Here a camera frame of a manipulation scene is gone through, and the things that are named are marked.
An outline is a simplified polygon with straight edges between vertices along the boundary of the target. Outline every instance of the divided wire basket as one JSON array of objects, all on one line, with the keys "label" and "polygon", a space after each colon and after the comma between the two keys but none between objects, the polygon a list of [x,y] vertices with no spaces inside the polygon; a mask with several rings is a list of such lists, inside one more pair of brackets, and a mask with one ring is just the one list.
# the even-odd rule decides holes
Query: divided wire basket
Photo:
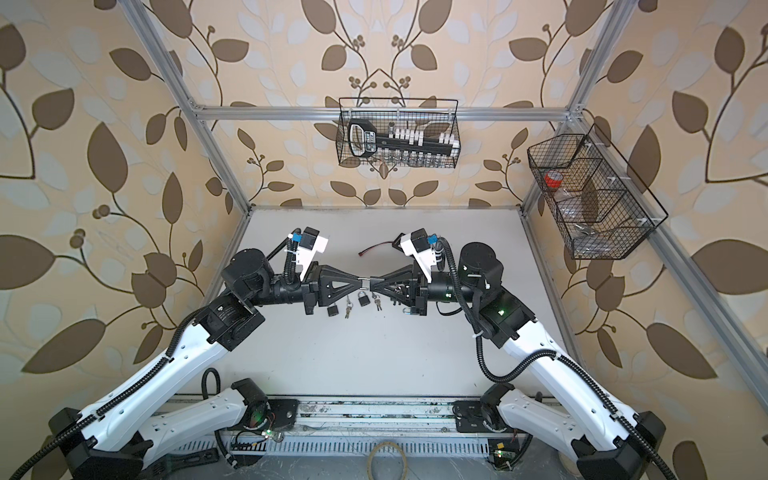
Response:
[{"label": "divided wire basket", "polygon": [[[586,135],[561,134],[528,149],[531,172],[575,260],[621,260],[669,216],[621,152],[626,171],[608,163],[599,148],[610,146],[604,140],[593,126]],[[663,213],[643,207],[628,184]]]},{"label": "divided wire basket", "polygon": [[339,165],[455,168],[461,152],[457,100],[444,98],[339,99]]}]

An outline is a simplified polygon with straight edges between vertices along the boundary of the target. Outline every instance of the floor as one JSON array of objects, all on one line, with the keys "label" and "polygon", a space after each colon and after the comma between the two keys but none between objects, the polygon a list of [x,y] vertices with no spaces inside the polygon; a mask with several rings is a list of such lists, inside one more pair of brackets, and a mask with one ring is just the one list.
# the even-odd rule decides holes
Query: floor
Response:
[{"label": "floor", "polygon": [[[166,480],[362,480],[368,478],[367,455],[346,457],[265,456],[250,467],[232,470],[220,461],[214,465],[189,468],[171,474]],[[407,480],[573,480],[560,463],[554,449],[534,439],[525,457],[512,472],[496,472],[484,460],[475,458],[408,458]],[[378,454],[372,462],[376,480],[399,480],[402,460]]]},{"label": "floor", "polygon": [[[516,210],[256,210],[240,246],[269,252],[295,227],[314,227],[328,236],[326,252],[316,257],[321,264],[366,277],[412,263],[389,246],[357,255],[401,232],[424,227],[438,233],[456,257],[465,243],[485,242],[504,264],[504,286],[561,342]],[[275,270],[282,271],[284,255],[273,259]],[[268,395],[321,396],[479,396],[491,385],[478,367],[472,328],[462,316],[440,316],[434,303],[429,315],[411,317],[386,299],[381,312],[372,303],[361,307],[357,298],[351,300],[355,307],[348,319],[344,302],[333,318],[322,307],[313,316],[305,316],[301,305],[261,308],[266,322],[213,365],[223,384],[250,377]],[[487,340],[485,358],[497,375],[516,365]],[[548,394],[527,372],[515,385],[530,396],[539,390]],[[199,379],[181,390],[199,391]]]}]

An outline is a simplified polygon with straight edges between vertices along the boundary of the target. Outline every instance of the brown leaf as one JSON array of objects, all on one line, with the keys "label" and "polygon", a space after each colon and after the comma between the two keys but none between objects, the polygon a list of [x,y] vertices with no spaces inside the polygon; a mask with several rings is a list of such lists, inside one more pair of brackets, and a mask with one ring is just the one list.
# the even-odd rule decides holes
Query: brown leaf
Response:
[{"label": "brown leaf", "polygon": [[732,74],[744,59],[744,39],[739,32],[725,27],[715,45],[715,63],[720,70]]},{"label": "brown leaf", "polygon": [[594,183],[590,178],[581,189],[581,216],[584,221],[592,225],[598,221],[598,213],[600,212],[600,200],[598,199],[598,191],[594,187]]},{"label": "brown leaf", "polygon": [[392,188],[389,189],[389,199],[395,204],[395,205],[405,205],[408,201],[408,196],[406,195],[406,192],[402,190],[393,190]]},{"label": "brown leaf", "polygon": [[254,142],[253,138],[245,133],[242,128],[237,129],[237,138],[240,139],[240,142],[245,145],[248,150],[256,150],[256,142]]},{"label": "brown leaf", "polygon": [[158,308],[165,301],[165,287],[149,273],[132,273],[131,289],[136,301],[147,308]]},{"label": "brown leaf", "polygon": [[165,182],[163,189],[163,215],[168,223],[176,223],[181,217],[181,209],[184,206],[184,195],[181,193],[181,184],[176,174],[171,173]]},{"label": "brown leaf", "polygon": [[346,48],[344,45],[331,45],[326,48],[320,68],[325,71],[336,71],[346,63]]},{"label": "brown leaf", "polygon": [[[45,437],[41,448],[46,446],[52,439],[52,435]],[[67,459],[64,458],[61,449],[55,449],[32,467],[32,480],[59,480],[67,469]]]},{"label": "brown leaf", "polygon": [[32,104],[32,117],[45,130],[56,130],[67,123],[74,110],[74,90],[53,91],[43,94]]},{"label": "brown leaf", "polygon": [[149,272],[163,286],[176,283],[176,263],[165,253],[147,253],[144,262]]},{"label": "brown leaf", "polygon": [[645,333],[659,358],[673,369],[694,379],[717,377],[701,352],[671,326],[666,323],[652,323]]},{"label": "brown leaf", "polygon": [[141,54],[130,48],[116,48],[109,52],[112,61],[120,70],[134,80],[149,80],[151,70]]},{"label": "brown leaf", "polygon": [[266,164],[266,171],[268,172],[277,172],[283,169],[283,165],[285,165],[285,162],[282,160],[273,160]]},{"label": "brown leaf", "polygon": [[608,68],[608,81],[612,84],[627,80],[634,73],[643,54],[635,50],[622,51]]},{"label": "brown leaf", "polygon": [[222,38],[221,40],[216,40],[210,46],[210,50],[219,60],[235,63],[248,55],[248,42],[236,40],[235,38]]},{"label": "brown leaf", "polygon": [[437,97],[433,95],[427,98],[421,104],[419,104],[419,108],[437,108]]},{"label": "brown leaf", "polygon": [[611,124],[608,120],[600,116],[595,117],[594,132],[606,146],[611,146]]},{"label": "brown leaf", "polygon": [[165,133],[165,114],[156,114],[147,122],[147,145],[154,145],[163,137]]},{"label": "brown leaf", "polygon": [[581,54],[581,60],[578,62],[578,74],[581,75],[584,72],[584,67],[587,66],[589,56],[592,55],[592,49],[586,48],[584,53]]},{"label": "brown leaf", "polygon": [[200,261],[203,259],[203,241],[198,240],[194,244],[194,248],[190,252],[190,256],[187,259],[187,268],[194,272],[200,266]]},{"label": "brown leaf", "polygon": [[502,183],[497,182],[496,180],[480,182],[479,184],[475,184],[475,186],[480,190],[485,190],[486,192],[496,192],[502,189]]},{"label": "brown leaf", "polygon": [[74,365],[98,345],[106,329],[107,326],[96,319],[73,323],[40,347],[22,372],[51,373]]},{"label": "brown leaf", "polygon": [[413,188],[413,196],[426,197],[427,195],[430,195],[432,192],[437,190],[439,183],[440,182],[438,180],[428,180],[426,182],[422,182]]},{"label": "brown leaf", "polygon": [[301,0],[306,20],[320,33],[328,35],[336,30],[336,14],[324,0]]},{"label": "brown leaf", "polygon": [[720,293],[746,295],[768,290],[768,251],[742,240],[716,240],[692,256]]},{"label": "brown leaf", "polygon": [[618,368],[622,368],[619,351],[616,349],[616,344],[611,338],[611,335],[605,331],[605,328],[598,330],[598,343],[600,344],[600,349],[603,351],[603,354],[605,354],[605,358],[608,359],[608,362],[613,363]]},{"label": "brown leaf", "polygon": [[541,60],[547,54],[547,42],[540,38],[518,38],[509,42],[509,50],[518,60]]},{"label": "brown leaf", "polygon": [[486,207],[490,207],[491,204],[489,204],[485,200],[480,200],[479,198],[470,198],[467,206],[469,208],[486,208]]},{"label": "brown leaf", "polygon": [[637,139],[629,156],[627,175],[632,179],[637,189],[643,193],[656,180],[661,168],[661,146],[656,132],[646,125],[643,133]]},{"label": "brown leaf", "polygon": [[341,141],[344,133],[334,124],[315,124],[315,129],[330,141]]},{"label": "brown leaf", "polygon": [[381,197],[382,197],[382,191],[380,188],[377,188],[375,190],[368,190],[362,196],[362,202],[365,205],[375,205],[376,202],[378,202]]},{"label": "brown leaf", "polygon": [[293,184],[287,184],[286,182],[269,182],[266,187],[273,192],[284,192],[293,188]]},{"label": "brown leaf", "polygon": [[171,33],[181,38],[192,34],[192,15],[184,0],[149,0],[149,5]]},{"label": "brown leaf", "polygon": [[565,13],[565,30],[574,37],[592,28],[605,8],[606,0],[571,0]]},{"label": "brown leaf", "polygon": [[181,150],[187,151],[187,124],[184,123],[182,117],[174,118],[174,130],[176,131],[176,139],[179,140]]},{"label": "brown leaf", "polygon": [[88,141],[88,166],[104,188],[117,193],[128,179],[123,149],[107,125],[100,123]]},{"label": "brown leaf", "polygon": [[345,184],[344,182],[331,181],[331,188],[342,197],[357,196],[357,190],[355,190],[355,187],[350,184]]},{"label": "brown leaf", "polygon": [[576,273],[578,266],[576,266],[576,260],[571,256],[571,252],[568,251],[568,247],[563,246],[563,260],[565,260],[565,267],[571,272],[571,275]]},{"label": "brown leaf", "polygon": [[506,104],[504,108],[533,108],[533,102],[530,100],[513,101],[510,104]]},{"label": "brown leaf", "polygon": [[672,113],[680,128],[695,134],[707,125],[709,108],[700,98],[676,91],[672,94]]},{"label": "brown leaf", "polygon": [[496,160],[483,160],[482,165],[483,167],[485,167],[490,171],[494,171],[494,172],[502,171],[502,164],[500,164]]},{"label": "brown leaf", "polygon": [[624,298],[624,278],[612,276],[605,280],[594,293],[594,301],[605,312],[616,310]]},{"label": "brown leaf", "polygon": [[0,235],[0,290],[35,282],[45,275],[56,256],[40,243],[18,235]]},{"label": "brown leaf", "polygon": [[435,33],[448,20],[451,0],[428,0],[419,11],[419,28],[424,33]]},{"label": "brown leaf", "polygon": [[357,168],[360,166],[360,159],[358,157],[345,158],[339,163],[339,166],[344,168]]},{"label": "brown leaf", "polygon": [[281,207],[290,207],[290,208],[301,208],[303,207],[301,203],[300,198],[292,198],[290,200],[286,200],[280,204]]},{"label": "brown leaf", "polygon": [[654,12],[658,6],[659,6],[659,1],[658,0],[640,0],[637,3],[637,7],[641,11],[646,12],[646,13]]},{"label": "brown leaf", "polygon": [[448,130],[451,124],[444,121],[433,121],[424,127],[424,136],[427,138],[439,137],[441,133]]},{"label": "brown leaf", "polygon": [[170,50],[168,54],[170,55],[170,59],[174,61],[174,65],[176,65],[176,70],[179,72],[179,75],[183,75],[184,69],[181,67],[181,60],[179,59],[179,54],[176,53],[175,50]]},{"label": "brown leaf", "polygon": [[210,180],[205,182],[205,187],[208,189],[211,195],[218,197],[224,190],[219,177],[211,177]]},{"label": "brown leaf", "polygon": [[422,70],[437,70],[437,58],[432,49],[426,45],[413,45],[411,47],[411,61]]},{"label": "brown leaf", "polygon": [[672,465],[680,480],[707,480],[707,469],[696,443],[684,440],[672,451]]},{"label": "brown leaf", "polygon": [[528,139],[528,129],[523,128],[518,132],[517,135],[515,135],[515,138],[512,138],[512,150],[515,148],[520,147],[520,145],[523,145],[523,142],[525,142]]},{"label": "brown leaf", "polygon": [[24,38],[12,23],[0,28],[0,45],[0,68],[4,71],[18,67],[27,56]]},{"label": "brown leaf", "polygon": [[613,260],[592,260],[587,266],[587,285],[592,290],[597,290],[605,280],[611,278],[611,270],[614,268]]},{"label": "brown leaf", "polygon": [[157,346],[160,345],[160,340],[162,338],[163,327],[159,325],[153,326],[150,331],[147,332],[147,335],[144,336],[144,339],[141,340],[141,345],[139,345],[139,350],[136,352],[136,357],[134,358],[134,365],[148,359],[150,355],[154,353]]}]

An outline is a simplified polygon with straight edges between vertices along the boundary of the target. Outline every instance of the cable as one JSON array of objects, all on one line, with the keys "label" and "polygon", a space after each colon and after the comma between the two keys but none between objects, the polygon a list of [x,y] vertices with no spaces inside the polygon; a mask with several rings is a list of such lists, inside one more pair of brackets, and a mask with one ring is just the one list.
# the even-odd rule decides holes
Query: cable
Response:
[{"label": "cable", "polygon": [[69,440],[72,436],[79,433],[82,429],[90,425],[91,423],[95,422],[99,418],[103,417],[104,414],[112,410],[114,407],[119,405],[121,402],[123,402],[125,399],[127,399],[129,396],[133,395],[138,391],[142,386],[146,385],[147,382],[152,380],[153,377],[155,377],[162,369],[165,367],[169,362],[169,358],[173,357],[174,351],[176,350],[176,347],[179,344],[179,341],[181,339],[182,333],[184,333],[184,329],[187,328],[187,325],[190,324],[194,320],[194,318],[205,310],[207,306],[203,306],[189,315],[186,316],[183,320],[181,320],[181,323],[179,323],[179,326],[176,328],[176,331],[174,332],[173,338],[170,340],[170,343],[168,344],[168,348],[165,352],[165,356],[161,358],[151,369],[149,372],[147,372],[146,375],[141,377],[136,383],[134,383],[132,386],[125,389],[123,392],[121,392],[119,395],[114,397],[109,402],[105,403],[101,408],[96,410],[96,415],[89,415],[85,417],[84,419],[80,420],[79,422],[75,423],[74,425],[66,428],[64,431],[60,432],[58,435],[56,435],[46,446],[38,450],[37,453],[35,453],[33,456],[29,457],[29,459],[22,464],[19,468],[16,469],[16,472],[14,472],[13,475],[11,475],[10,480],[21,480],[24,475],[26,475],[29,470],[35,466],[37,462],[40,462],[47,454],[53,452],[55,449],[60,447],[62,444],[64,444],[67,440]]},{"label": "cable", "polygon": [[[219,372],[215,368],[211,367],[203,372],[203,378],[200,381],[200,390],[203,393],[203,400],[208,400],[209,373],[213,373],[214,379],[216,380],[216,393],[214,393],[214,395],[221,393],[221,377],[219,376]],[[227,463],[229,463],[232,468],[237,469],[237,460],[235,460],[235,458],[227,451],[227,448],[224,446],[224,442],[221,439],[221,429],[214,431],[214,437],[216,437],[216,445],[218,445],[221,455],[224,456],[224,458],[227,460]]]},{"label": "cable", "polygon": [[450,312],[441,312],[440,311],[440,302],[435,302],[435,308],[437,309],[437,312],[440,315],[443,315],[443,316],[451,316],[451,315],[455,315],[457,313],[461,313],[462,312],[462,308],[461,307],[457,308],[456,310],[452,310]]},{"label": "cable", "polygon": [[400,456],[402,457],[402,477],[400,477],[400,480],[406,480],[406,475],[408,473],[408,459],[406,458],[406,453],[400,448],[400,445],[397,445],[394,442],[381,442],[377,446],[373,447],[373,450],[371,450],[371,452],[368,454],[368,480],[375,480],[373,478],[373,472],[371,472],[373,456],[376,454],[376,452],[378,452],[380,449],[383,449],[384,447],[392,447],[400,453]]}]

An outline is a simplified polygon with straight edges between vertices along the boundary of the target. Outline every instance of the aluminum frame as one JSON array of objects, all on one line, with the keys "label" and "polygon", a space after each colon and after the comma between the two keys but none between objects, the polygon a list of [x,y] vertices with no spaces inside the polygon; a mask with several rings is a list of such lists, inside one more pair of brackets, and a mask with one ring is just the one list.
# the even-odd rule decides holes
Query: aluminum frame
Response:
[{"label": "aluminum frame", "polygon": [[170,94],[173,95],[181,113],[187,119],[187,124],[195,133],[197,139],[200,140],[200,143],[202,143],[211,166],[221,176],[221,180],[232,195],[238,210],[246,214],[250,210],[250,202],[237,182],[237,178],[227,160],[224,158],[224,154],[219,148],[213,132],[208,129],[205,121],[196,115],[193,109],[193,102],[191,101],[192,96],[184,84],[184,79],[176,69],[174,61],[170,58],[170,54],[165,49],[165,45],[157,36],[157,32],[154,30],[144,8],[144,4],[141,3],[141,0],[120,0],[120,5],[123,8],[123,13],[128,23],[136,31],[136,36],[139,37],[141,43],[147,49],[147,53],[157,67],[160,76],[165,80],[165,85],[168,87]]}]

